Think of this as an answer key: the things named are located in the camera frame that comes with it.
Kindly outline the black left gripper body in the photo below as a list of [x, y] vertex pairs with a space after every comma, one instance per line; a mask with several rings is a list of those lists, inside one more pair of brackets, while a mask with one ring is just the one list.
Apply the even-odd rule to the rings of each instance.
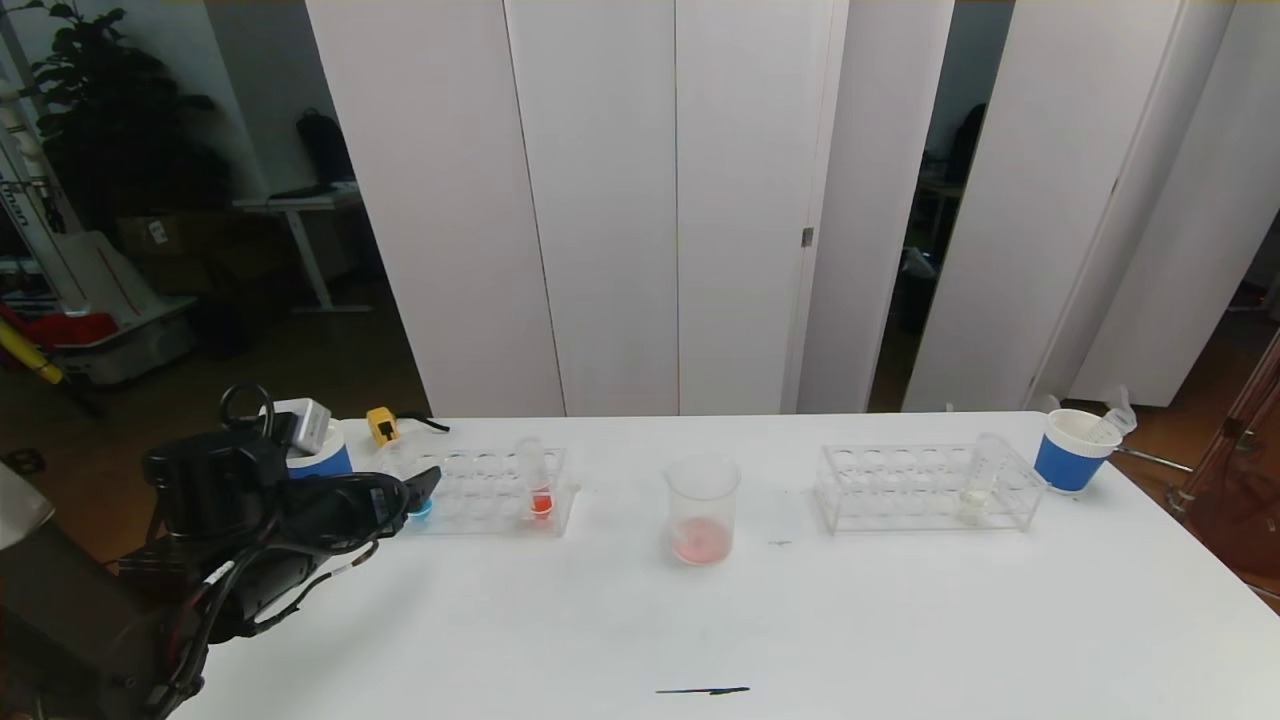
[[375, 471], [289, 479], [278, 492], [278, 541], [303, 550], [357, 550], [398, 533], [410, 497], [403, 482]]

